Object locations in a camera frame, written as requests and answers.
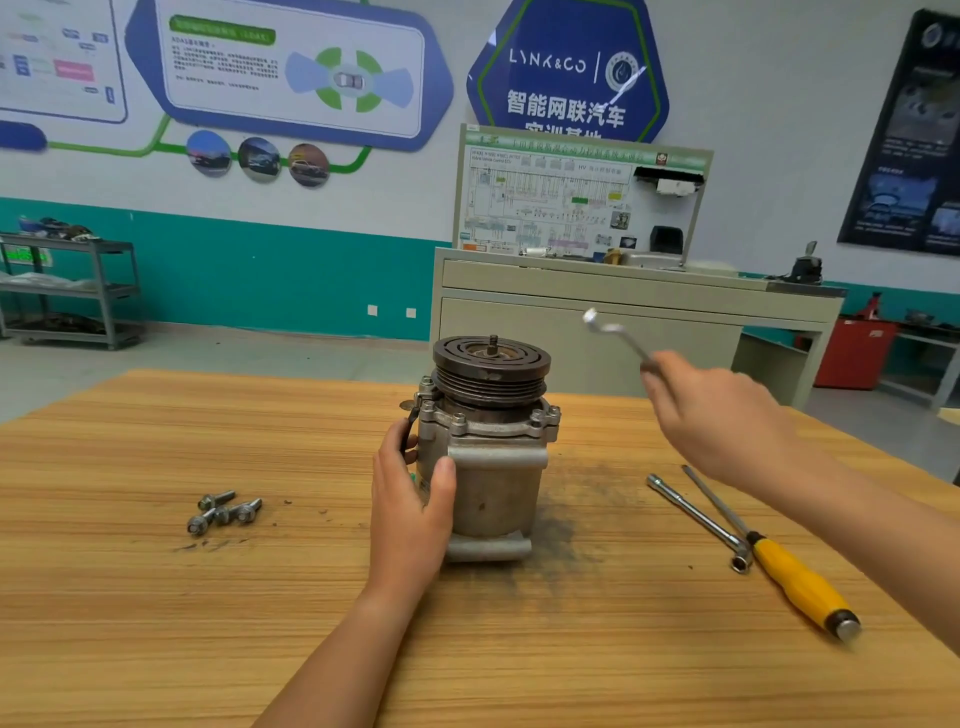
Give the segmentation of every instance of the screwdriver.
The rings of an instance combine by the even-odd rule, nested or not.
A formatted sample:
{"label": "screwdriver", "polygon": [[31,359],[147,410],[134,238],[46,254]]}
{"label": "screwdriver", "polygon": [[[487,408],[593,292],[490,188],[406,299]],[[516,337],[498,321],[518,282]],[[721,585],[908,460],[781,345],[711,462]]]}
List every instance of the screwdriver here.
{"label": "screwdriver", "polygon": [[823,576],[810,570],[776,541],[748,528],[690,466],[684,465],[683,468],[690,480],[697,484],[731,525],[747,539],[754,548],[754,556],[760,565],[780,584],[791,604],[841,642],[850,643],[856,639],[862,630],[860,619],[851,611],[843,596],[833,589]]}

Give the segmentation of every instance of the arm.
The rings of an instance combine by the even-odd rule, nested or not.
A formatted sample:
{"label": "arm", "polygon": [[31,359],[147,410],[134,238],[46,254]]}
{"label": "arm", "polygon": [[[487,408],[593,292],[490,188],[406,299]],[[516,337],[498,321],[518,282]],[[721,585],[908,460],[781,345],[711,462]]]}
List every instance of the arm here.
{"label": "arm", "polygon": [[641,373],[643,383],[684,458],[823,539],[960,655],[960,523],[802,440],[748,376],[655,358],[662,377]]}
{"label": "arm", "polygon": [[[307,658],[254,728],[368,728],[420,598],[444,560],[456,473],[441,458],[423,507],[400,455],[406,420],[373,456],[370,575],[344,620]],[[415,444],[411,438],[410,445]],[[408,459],[416,453],[407,453]]]}

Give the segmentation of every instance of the drawer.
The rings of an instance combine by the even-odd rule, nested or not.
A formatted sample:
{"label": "drawer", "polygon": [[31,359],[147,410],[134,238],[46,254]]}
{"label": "drawer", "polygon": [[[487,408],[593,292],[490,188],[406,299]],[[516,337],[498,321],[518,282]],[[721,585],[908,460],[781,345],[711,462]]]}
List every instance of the drawer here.
{"label": "drawer", "polygon": [[[618,337],[592,333],[583,314],[568,308],[444,298],[440,336],[486,335],[516,339],[553,358],[548,391],[645,397],[636,354]],[[604,314],[623,324],[649,351],[673,349],[698,367],[729,369],[742,327],[645,316]]]}
{"label": "drawer", "polygon": [[444,288],[572,299],[585,302],[584,308],[592,302],[624,303],[792,321],[833,321],[839,311],[837,299],[611,275],[604,274],[603,268],[596,264],[596,273],[572,273],[447,260],[443,285]]}

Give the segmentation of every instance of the hex bolt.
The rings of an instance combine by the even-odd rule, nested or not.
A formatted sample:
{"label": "hex bolt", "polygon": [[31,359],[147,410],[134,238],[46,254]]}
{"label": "hex bolt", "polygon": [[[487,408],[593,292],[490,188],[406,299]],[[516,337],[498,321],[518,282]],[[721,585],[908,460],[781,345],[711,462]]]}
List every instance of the hex bolt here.
{"label": "hex bolt", "polygon": [[213,520],[217,525],[227,525],[237,517],[239,505],[218,505],[213,509]]}
{"label": "hex bolt", "polygon": [[243,523],[253,523],[256,521],[256,512],[260,510],[260,507],[263,505],[263,498],[255,498],[247,503],[240,503],[240,505],[234,506],[233,510],[236,510],[236,519]]}
{"label": "hex bolt", "polygon": [[236,491],[224,491],[218,496],[212,496],[210,493],[207,493],[197,501],[197,507],[202,511],[207,511],[210,508],[216,508],[218,505],[226,503],[228,500],[233,500],[236,495]]}
{"label": "hex bolt", "polygon": [[192,536],[203,536],[203,534],[206,533],[206,530],[210,527],[210,524],[213,522],[213,516],[216,511],[216,508],[210,508],[201,516],[194,516],[192,519],[186,522],[186,532]]}

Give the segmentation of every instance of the lynk & co logo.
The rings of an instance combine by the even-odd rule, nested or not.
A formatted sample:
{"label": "lynk & co logo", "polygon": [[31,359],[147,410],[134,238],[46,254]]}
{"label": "lynk & co logo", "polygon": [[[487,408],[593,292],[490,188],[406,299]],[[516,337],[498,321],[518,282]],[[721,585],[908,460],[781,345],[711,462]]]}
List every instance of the lynk & co logo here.
{"label": "lynk & co logo", "polygon": [[[519,63],[520,65],[532,65],[537,68],[547,68],[550,70],[567,71],[572,73],[586,73],[589,64],[584,59],[575,59],[572,56],[563,56],[562,54],[544,53],[542,51],[525,51],[522,48],[510,49],[510,63]],[[600,54],[597,53],[596,64],[593,74],[593,82],[596,83],[597,73],[600,70]],[[627,51],[614,53],[607,61],[604,69],[604,80],[613,91],[623,89],[637,72],[640,70],[640,64],[636,56]]]}

